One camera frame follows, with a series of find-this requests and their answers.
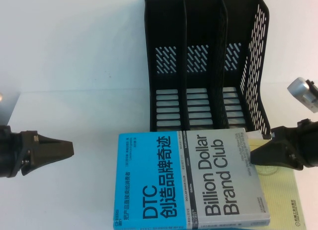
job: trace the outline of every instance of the book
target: book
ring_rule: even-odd
[[[244,129],[121,134],[114,229],[265,226]]]

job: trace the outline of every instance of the yellow paper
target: yellow paper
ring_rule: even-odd
[[[249,139],[251,151],[268,140]],[[275,166],[256,166],[270,213],[270,224],[255,230],[306,230],[294,171]]]

